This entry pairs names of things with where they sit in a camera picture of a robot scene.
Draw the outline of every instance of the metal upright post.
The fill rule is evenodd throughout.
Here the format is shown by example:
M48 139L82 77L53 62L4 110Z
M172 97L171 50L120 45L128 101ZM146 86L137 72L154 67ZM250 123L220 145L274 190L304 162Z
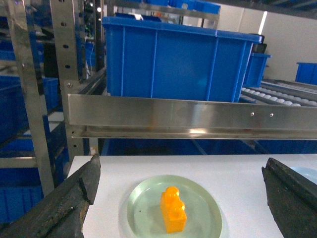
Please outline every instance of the metal upright post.
M107 3L107 16L113 16L114 15L114 5L113 0L106 0Z
M95 62L96 72L105 66L105 36L101 20L104 12L104 1L94 0L94 13L95 13Z
M83 140L72 138L67 97L67 94L78 93L80 81L86 79L83 5L81 0L50 0L50 4L67 145L72 162L74 156L84 154Z
M4 3L43 194L48 195L54 190L51 169L54 158L49 152L50 129L31 2L30 0L5 0Z

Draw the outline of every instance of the metal shelving rack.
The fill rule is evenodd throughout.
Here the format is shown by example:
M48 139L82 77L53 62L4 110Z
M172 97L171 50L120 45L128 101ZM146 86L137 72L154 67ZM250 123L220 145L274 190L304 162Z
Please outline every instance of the metal shelving rack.
M110 1L107 1L107 5L111 6L111 7L107 8L107 16L114 15L114 6L127 7L127 8L133 8L133 9L142 9L142 10L158 11L158 12L176 14L176 15L180 16L180 23L182 23L182 19L184 16L201 18L202 19L201 27L203 27L205 19L212 20L214 22L213 29L217 29L218 21L219 21L219 17L220 17L219 14L212 14L212 13L206 13L206 12L202 12L202 11L187 10L187 9L181 9L181 8L176 8L176 7L171 7L171 6L152 5L152 4L146 4L144 2L110 0Z
M97 73L85 79L83 64L83 7L82 1L50 0L54 41L67 144L70 160L84 154L82 138L226 138L226 139L317 139L317 108L254 105L241 103L202 102L147 98L124 98L101 95L105 89L105 68L97 60ZM109 15L113 5L121 1L108 0ZM135 3L124 5L135 7ZM96 22L103 13L94 1ZM161 11L160 6L139 4L138 8ZM53 188L45 133L46 107L43 101L42 78L37 74L38 61L31 46L34 29L27 18L30 0L5 1L10 34L17 58L17 66L25 93L35 158L12 158L10 166L39 167L44 194ZM184 15L190 11L178 9ZM96 44L102 46L103 29L96 25ZM103 56L97 47L96 58Z

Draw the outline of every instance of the blue plastic crate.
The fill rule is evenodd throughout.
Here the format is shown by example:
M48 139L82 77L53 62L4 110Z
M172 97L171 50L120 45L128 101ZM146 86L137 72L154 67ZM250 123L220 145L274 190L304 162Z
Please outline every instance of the blue plastic crate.
M195 6L196 11L203 11L203 12L208 12L208 13L213 13L213 14L219 14L220 11L220 5L216 5L211 2L207 1L196 1L196 6Z
M201 155L192 140L108 139L102 155Z
M58 106L57 79L44 78L44 93L48 110ZM0 76L0 143L28 126L19 77Z
M177 8L193 10L196 8L195 0L170 0L169 5Z
M8 86L0 81L0 143L28 125L20 85Z
M255 35L103 18L113 96L238 102Z
M142 18L144 21L156 21L156 22L162 22L161 19L157 16L145 16L142 15Z
M296 82L317 85L317 63L298 62Z
M37 44L40 62L44 62L43 44ZM13 46L11 42L0 41L0 60L15 60Z
M258 140L256 149L270 154L316 154L316 140Z
M242 140L196 140L208 155L256 155L259 151Z
M125 1L143 2L142 0L125 0Z
M0 76L0 85L4 83L6 85L21 85L20 78L17 76ZM58 106L57 86L57 78L43 78L44 95L48 111Z
M268 58L271 58L271 55L251 53L243 87L259 87L261 85Z
M0 169L0 223L14 222L42 198L38 169Z
M85 49L86 49L86 61L88 66L95 67L96 66L96 60L95 60L95 45L93 43L90 43L86 41Z
M168 5L168 0L145 0L145 2L148 4L160 5L160 6Z
M134 19L137 20L135 18L134 14L126 14L126 13L116 13L115 14L116 17L123 17L123 18L129 18L129 19ZM146 15L142 15L142 19L144 21L158 21L158 22L162 22L161 19L157 16L146 16Z
M69 155L67 147L63 149L59 157L55 161L56 175L58 179L58 183L61 184L64 182L65 177L67 176L65 171L65 165L69 162Z

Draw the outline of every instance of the orange toy block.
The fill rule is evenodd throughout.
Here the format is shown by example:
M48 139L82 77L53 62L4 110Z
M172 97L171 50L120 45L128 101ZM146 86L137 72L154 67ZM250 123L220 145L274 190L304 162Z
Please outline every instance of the orange toy block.
M160 209L163 214L167 233L181 232L185 228L186 213L185 204L179 198L179 190L176 187L168 187L162 192Z

